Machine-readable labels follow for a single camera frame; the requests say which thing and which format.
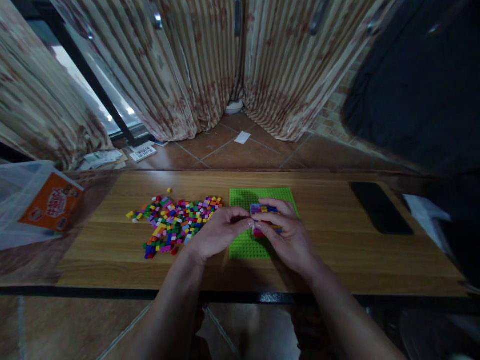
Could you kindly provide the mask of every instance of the striped curtain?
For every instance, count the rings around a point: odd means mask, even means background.
[[[0,1],[0,142],[62,170],[113,147],[66,69],[10,1]]]
[[[384,0],[246,0],[239,97],[278,140],[297,141],[366,43]],[[313,17],[324,5],[316,35]]]
[[[158,140],[193,139],[219,123],[239,61],[233,1],[52,2],[91,31],[90,55]]]

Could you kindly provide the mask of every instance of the plastic storage box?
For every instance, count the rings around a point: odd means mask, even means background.
[[[52,161],[0,165],[0,250],[60,237],[83,191]]]

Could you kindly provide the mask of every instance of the pile of bricks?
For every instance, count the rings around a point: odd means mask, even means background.
[[[131,211],[126,215],[134,223],[148,219],[153,226],[150,240],[143,244],[145,259],[153,259],[156,253],[176,255],[178,245],[187,245],[213,213],[223,207],[221,197],[207,197],[197,202],[180,200],[177,205],[168,197],[156,196],[151,200],[153,203],[145,204],[140,212]]]

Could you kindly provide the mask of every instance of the window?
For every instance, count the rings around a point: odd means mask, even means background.
[[[36,2],[35,6],[39,16],[19,10],[52,55],[66,68],[72,83],[97,112],[111,139],[125,138],[134,147],[150,140],[152,136],[135,110],[89,54],[86,46],[89,40],[65,24],[51,3]]]

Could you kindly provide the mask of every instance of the transparent plastic container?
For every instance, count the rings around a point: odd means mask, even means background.
[[[56,170],[52,161],[0,165],[0,250],[62,236],[53,229],[19,222],[25,217],[32,203],[39,199],[39,194],[52,174],[83,192],[81,186]]]

